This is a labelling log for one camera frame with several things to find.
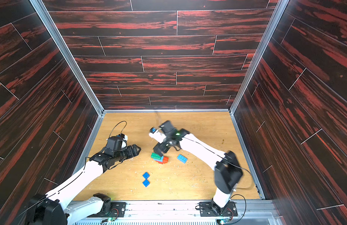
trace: side wall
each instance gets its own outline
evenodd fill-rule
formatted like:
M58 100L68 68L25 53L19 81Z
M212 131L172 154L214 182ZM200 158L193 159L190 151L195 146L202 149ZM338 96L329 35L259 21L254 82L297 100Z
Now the side wall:
M277 0L44 0L105 110L228 109Z
M235 117L287 224L347 224L347 1L289 2Z
M0 1L0 224L71 176L96 118L30 2Z

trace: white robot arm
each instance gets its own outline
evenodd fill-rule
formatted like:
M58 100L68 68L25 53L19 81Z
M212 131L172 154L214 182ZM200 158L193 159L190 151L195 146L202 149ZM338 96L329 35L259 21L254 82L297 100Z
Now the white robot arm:
M141 148L135 144L127 146L126 141L127 136L124 134L108 138L107 145L79 171L45 195L36 194L30 200L26 225L71 225L92 214L109 215L113 210L111 198L100 193L86 201L67 206L91 181L114 168L117 161L123 162L139 155Z
M220 216L230 201L230 196L243 175L242 169L233 152L219 151L200 141L185 129L177 130L170 121L152 128L149 136L158 141L154 152L160 156L170 147L179 147L204 161L214 171L216 193L211 200L212 210Z

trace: aluminum frame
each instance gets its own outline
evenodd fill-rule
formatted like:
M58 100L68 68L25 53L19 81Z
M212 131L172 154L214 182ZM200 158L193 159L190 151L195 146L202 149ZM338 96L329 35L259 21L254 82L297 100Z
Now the aluminum frame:
M30 0L33 8L35 9L37 15L40 17L41 21L45 25L46 29L48 30L49 34L51 35L53 41L57 45L58 49L62 53L64 59L68 63L68 66L71 68L73 74L77 78L79 84L81 85L82 89L85 91L88 99L92 103L93 107L95 108L97 114L100 116L102 115L104 108L99 102L98 98L95 96L95 93L92 91L90 85L88 84L85 76L83 75L81 69L77 65L76 60L73 58L72 53L68 49L65 41L63 40L62 35L60 34L59 30L57 29L54 21L52 20L49 12L47 11L44 3L42 0Z
M131 109L105 110L106 113L150 113L150 112L229 112L228 109Z
M241 145L243 154L244 154L245 159L246 159L246 161L247 161L248 168L250 169L252 179L253 179L253 181L254 181L254 183L255 183L255 185L256 185L257 192L258 192L258 194L260 195L260 198L264 200L264 199L266 199L265 194L264 194L264 192L263 192L261 183L260 183L260 181L258 180L258 177L257 177L257 174L256 174L256 170L255 170L255 168L253 167L252 160L251 160L250 155L248 154L248 151L247 151L245 142L243 141L243 138L242 138L242 135L241 135L239 126L238 126L238 124L237 124L236 118L235 118L234 116L231 115L231 119L232 119L232 123L234 124L234 128L235 128L237 137L238 137L238 139L239 139L239 142L240 142L240 145Z
M137 222L141 220L154 221L164 219L170 221L189 221L195 222L214 221L222 217L201 217L200 211L195 207L199 202L209 200L129 200L129 201L114 201L126 202L125 216L118 218L117 222ZM232 200L236 204L238 216L241 218L245 210L245 201L242 199ZM246 200L247 209L244 218L259 218L259 219L279 219L279 215L271 200ZM77 223L87 221L105 220L107 217L88 217Z

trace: wooden table surface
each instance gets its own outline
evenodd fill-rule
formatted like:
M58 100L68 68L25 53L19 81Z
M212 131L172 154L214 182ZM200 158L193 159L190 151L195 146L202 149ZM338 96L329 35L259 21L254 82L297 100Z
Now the wooden table surface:
M188 130L218 150L233 151L241 167L248 169L228 112L170 112L159 113L159 116L156 113L106 114L89 156L106 145L111 130L122 120L127 121L127 126L123 130L128 136L127 144L138 145L141 147L141 152L116 168L107 170L83 189L74 200L86 200L99 192L110 196L112 200L211 199L216 191L213 170L200 159L187 151L178 152L174 148L165 155L169 158L166 164L159 164L151 159L157 141L149 137L149 130L158 127L166 120L171 120L176 128ZM112 135L119 134L123 126L124 123L118 125ZM186 164L177 159L179 154L188 158ZM145 172L150 174L148 187L142 184L145 180L142 175ZM238 187L244 189L237 189L235 194L241 194L246 199L259 199L251 176L246 171L243 171L243 174Z

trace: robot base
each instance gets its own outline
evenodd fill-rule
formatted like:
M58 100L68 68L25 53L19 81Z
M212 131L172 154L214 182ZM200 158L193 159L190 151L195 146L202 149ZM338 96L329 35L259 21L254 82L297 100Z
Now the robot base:
M211 202L199 202L200 208L197 208L200 210L200 215L202 217L216 217L215 213L212 210L212 203ZM222 216L232 216L231 212L227 210L229 208L234 215L233 216L238 216L236 205L234 202L228 202L227 205L225 206L225 209L223 210L223 215Z

